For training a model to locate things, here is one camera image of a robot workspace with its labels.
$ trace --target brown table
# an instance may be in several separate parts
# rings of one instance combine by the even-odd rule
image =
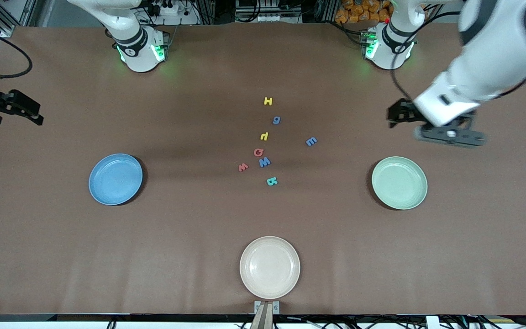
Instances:
[[[460,50],[455,25],[419,39],[399,74],[413,96]],[[329,25],[181,27],[145,74],[102,29],[18,28],[13,41],[35,66],[0,90],[19,88],[46,119],[0,127],[0,313],[249,312],[238,261],[276,235],[301,259],[283,313],[526,314],[526,85],[484,104],[488,144],[461,149],[414,140],[415,124],[388,129],[389,73]],[[24,65],[2,46],[0,72]],[[107,207],[88,176],[117,152],[147,181]],[[369,190],[393,155],[428,178],[414,210]]]

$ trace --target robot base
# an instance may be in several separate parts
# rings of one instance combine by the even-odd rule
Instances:
[[[147,72],[165,61],[169,50],[169,33],[157,31],[153,27],[143,27],[147,32],[148,42],[135,57],[124,56],[121,60],[135,72]]]
[[[398,69],[409,58],[409,56],[411,56],[411,49],[413,48],[414,43],[400,53],[397,56],[395,63],[393,63],[396,54],[394,54],[391,48],[383,42],[383,29],[386,26],[386,23],[378,23],[375,27],[368,29],[368,32],[372,32],[376,36],[375,41],[373,42],[373,44],[376,45],[369,47],[372,50],[370,54],[365,51],[365,58],[382,69]]]

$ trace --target blue plate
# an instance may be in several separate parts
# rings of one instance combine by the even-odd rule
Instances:
[[[129,154],[111,154],[92,169],[88,189],[98,202],[116,206],[132,198],[142,181],[142,166],[137,159]]]

